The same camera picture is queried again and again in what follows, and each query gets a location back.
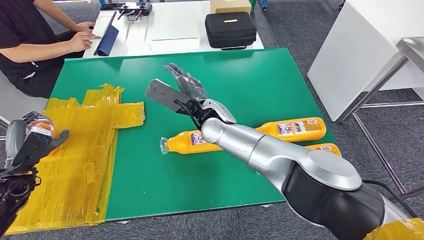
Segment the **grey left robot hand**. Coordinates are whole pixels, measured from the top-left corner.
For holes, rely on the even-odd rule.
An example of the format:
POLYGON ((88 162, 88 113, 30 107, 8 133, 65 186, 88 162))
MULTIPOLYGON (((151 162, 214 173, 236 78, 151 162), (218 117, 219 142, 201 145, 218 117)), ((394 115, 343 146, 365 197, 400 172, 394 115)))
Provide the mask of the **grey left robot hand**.
POLYGON ((6 130, 5 151, 6 160, 4 167, 9 169, 12 167, 13 159, 18 154, 26 139, 27 126, 34 120, 40 119, 42 115, 39 112, 32 111, 27 113, 20 119, 15 119, 10 122, 6 130))

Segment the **person's left hand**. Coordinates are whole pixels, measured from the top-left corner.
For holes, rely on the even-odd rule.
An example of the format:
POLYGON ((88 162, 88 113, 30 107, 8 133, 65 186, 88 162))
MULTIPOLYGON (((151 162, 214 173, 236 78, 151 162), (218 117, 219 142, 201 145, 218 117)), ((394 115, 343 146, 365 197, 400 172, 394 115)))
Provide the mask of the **person's left hand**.
POLYGON ((75 32, 90 32, 91 33, 94 29, 94 26, 95 26, 94 22, 90 22, 90 21, 81 22, 76 25, 75 32))

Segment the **person's right hand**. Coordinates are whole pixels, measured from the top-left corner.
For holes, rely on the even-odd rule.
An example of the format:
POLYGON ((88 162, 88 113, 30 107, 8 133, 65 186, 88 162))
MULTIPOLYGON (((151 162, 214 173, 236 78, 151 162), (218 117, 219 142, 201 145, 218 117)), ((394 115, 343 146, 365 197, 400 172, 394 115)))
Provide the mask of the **person's right hand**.
POLYGON ((92 40, 99 39, 101 39, 100 36, 97 36, 88 31, 77 32, 69 41, 67 41, 69 52, 76 53, 87 50, 92 46, 92 40))

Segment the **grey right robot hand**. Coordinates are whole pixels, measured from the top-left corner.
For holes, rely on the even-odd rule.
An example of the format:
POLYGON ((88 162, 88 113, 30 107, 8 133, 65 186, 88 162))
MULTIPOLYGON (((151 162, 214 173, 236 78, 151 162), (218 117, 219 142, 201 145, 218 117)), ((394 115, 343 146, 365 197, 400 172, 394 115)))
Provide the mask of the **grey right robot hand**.
POLYGON ((183 94, 199 102, 209 98, 201 82, 196 78, 192 77, 190 73, 185 72, 178 65, 174 63, 169 63, 163 68, 166 71, 170 72, 171 75, 175 78, 177 85, 183 94))

